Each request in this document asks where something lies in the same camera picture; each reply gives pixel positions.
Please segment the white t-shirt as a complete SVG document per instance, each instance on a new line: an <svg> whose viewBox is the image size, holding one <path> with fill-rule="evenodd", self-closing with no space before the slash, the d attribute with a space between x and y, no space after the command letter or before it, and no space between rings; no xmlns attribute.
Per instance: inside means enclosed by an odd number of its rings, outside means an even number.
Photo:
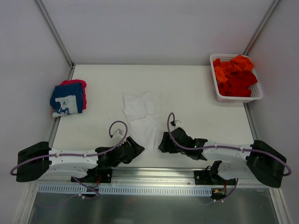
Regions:
<svg viewBox="0 0 299 224"><path fill-rule="evenodd" d="M123 95L124 109L130 137L145 148L144 153L157 150L161 122L152 92L143 95Z"/></svg>

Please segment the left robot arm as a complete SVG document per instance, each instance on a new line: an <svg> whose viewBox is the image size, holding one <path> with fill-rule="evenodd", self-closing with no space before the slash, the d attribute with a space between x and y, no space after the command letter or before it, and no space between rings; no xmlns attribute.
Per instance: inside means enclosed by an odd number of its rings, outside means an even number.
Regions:
<svg viewBox="0 0 299 224"><path fill-rule="evenodd" d="M66 179L74 182L108 183L107 176L112 169L129 164L139 156L144 147L138 145L131 137L115 149L98 147L84 152L66 152L49 147L48 142L36 143L18 153L17 169L12 171L17 182L32 182L42 179Z"/></svg>

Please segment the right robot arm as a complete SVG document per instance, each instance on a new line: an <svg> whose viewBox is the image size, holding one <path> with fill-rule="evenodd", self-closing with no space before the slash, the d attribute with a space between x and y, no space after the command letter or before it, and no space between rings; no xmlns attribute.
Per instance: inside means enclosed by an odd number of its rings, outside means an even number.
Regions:
<svg viewBox="0 0 299 224"><path fill-rule="evenodd" d="M260 183L280 188L287 159L261 140L248 145L225 145L188 136L178 127L164 132L159 150L181 153L193 160L213 161L209 179L215 185L225 180L256 179Z"/></svg>

